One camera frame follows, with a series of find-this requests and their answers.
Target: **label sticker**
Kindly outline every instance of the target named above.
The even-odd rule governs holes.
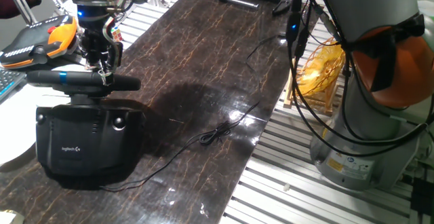
[[[358,157],[346,156],[332,151],[327,165],[345,176],[366,180],[371,172],[374,160],[364,160]]]

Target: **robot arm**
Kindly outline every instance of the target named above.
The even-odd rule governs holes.
[[[104,85],[113,82],[113,73],[121,64],[122,43],[113,40],[111,29],[115,16],[131,8],[134,0],[73,0],[77,4],[79,26],[84,30],[79,39],[83,57]]]

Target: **white surface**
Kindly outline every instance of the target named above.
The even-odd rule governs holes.
[[[0,224],[10,224],[15,216],[13,213],[0,212]]]

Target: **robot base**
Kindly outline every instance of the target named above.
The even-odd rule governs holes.
[[[349,125],[357,135],[370,140],[392,139],[402,136],[414,128],[390,117],[385,117],[373,110],[365,103],[360,92],[355,80],[352,79],[348,87],[345,109]],[[365,97],[371,99],[368,93],[366,93]],[[342,110],[335,114],[329,126],[340,134],[356,140],[345,128]],[[387,148],[375,147],[372,146],[372,143],[356,145],[341,139],[327,130],[324,130],[322,135],[327,142],[349,153],[366,154]],[[311,142],[311,159],[325,177],[341,187],[354,190],[364,190],[373,187],[390,189],[402,176],[407,165],[413,160],[418,150],[420,139],[426,135],[426,133],[422,133],[420,136],[394,150],[372,157],[342,155],[314,137]]]

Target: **red object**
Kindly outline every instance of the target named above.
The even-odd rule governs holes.
[[[48,28],[48,34],[51,34],[53,31],[54,31],[54,29],[56,29],[56,26],[51,26],[51,27],[49,27]]]

